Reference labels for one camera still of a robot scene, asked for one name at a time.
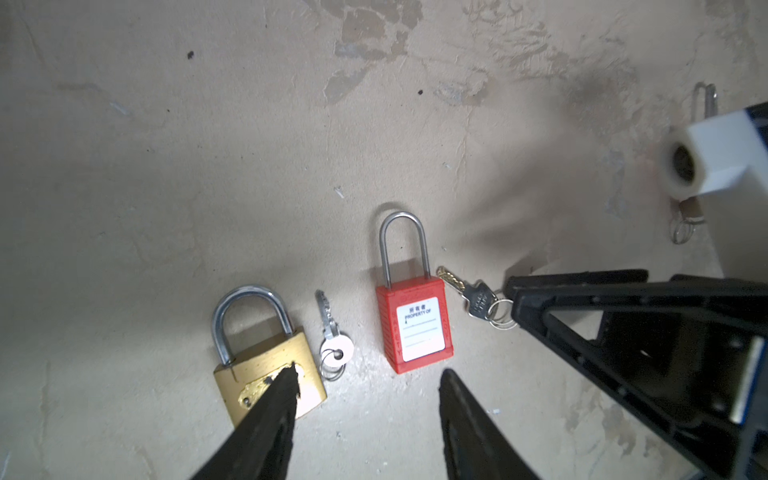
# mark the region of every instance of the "padlock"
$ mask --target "padlock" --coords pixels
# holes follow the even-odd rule
[[[251,295],[260,296],[270,302],[277,312],[285,336],[265,340],[233,356],[224,335],[224,314],[235,300]],[[214,370],[214,378],[236,427],[269,388],[277,374],[294,363],[299,374],[300,391],[296,418],[325,401],[326,390],[310,345],[304,332],[294,331],[283,300],[277,293],[260,285],[246,285],[232,290],[216,307],[211,332],[221,359],[221,365]]]
[[[411,220],[419,231],[424,277],[392,283],[386,252],[386,229],[396,218]],[[445,284],[429,273],[424,227],[414,214],[389,215],[379,230],[384,286],[376,288],[384,353],[397,373],[405,373],[453,356]]]

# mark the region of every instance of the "white sticker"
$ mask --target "white sticker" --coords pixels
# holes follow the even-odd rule
[[[445,348],[440,304],[436,296],[397,307],[397,323],[404,362]]]

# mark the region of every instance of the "floor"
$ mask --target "floor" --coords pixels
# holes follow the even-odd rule
[[[455,369],[544,479],[679,479],[689,463],[559,358],[469,318],[397,376],[374,289],[402,208],[432,268],[719,275],[669,241],[655,147],[768,98],[760,0],[0,0],[0,480],[189,478],[232,426],[210,316],[274,288],[313,349],[315,289],[357,351],[296,423],[290,478],[445,478]],[[392,225],[395,280],[418,242]],[[260,301],[235,349],[279,332]]]

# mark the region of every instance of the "padlock shackle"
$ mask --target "padlock shackle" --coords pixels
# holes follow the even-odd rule
[[[216,346],[216,351],[219,353],[221,365],[223,366],[228,366],[235,360],[234,355],[232,354],[232,349],[230,348],[229,340],[227,340],[227,336],[224,335],[224,314],[235,300],[251,295],[260,296],[267,300],[275,309],[275,312],[277,312],[277,317],[280,319],[280,325],[283,326],[285,334],[288,336],[293,335],[293,325],[290,322],[290,317],[288,317],[288,311],[283,303],[283,299],[281,299],[277,293],[261,285],[240,286],[221,299],[219,305],[214,310],[214,320],[210,324],[210,332],[214,337],[214,345]]]
[[[424,234],[424,226],[422,222],[416,218],[416,215],[409,212],[395,212],[384,219],[382,227],[379,230],[379,248],[382,251],[382,265],[384,266],[384,284],[387,289],[392,289],[392,277],[389,274],[389,258],[386,253],[386,229],[389,224],[396,218],[404,217],[411,220],[416,224],[416,229],[419,231],[419,244],[422,247],[422,265],[424,266],[424,278],[429,280],[431,275],[429,273],[429,256],[427,254],[427,239]]]

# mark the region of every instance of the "brass padlock body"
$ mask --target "brass padlock body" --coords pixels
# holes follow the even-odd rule
[[[265,340],[235,355],[229,366],[219,365],[214,370],[216,384],[236,427],[266,391],[264,387],[269,386],[282,368],[294,362],[301,393],[296,403],[296,418],[299,418],[327,398],[304,332]]]

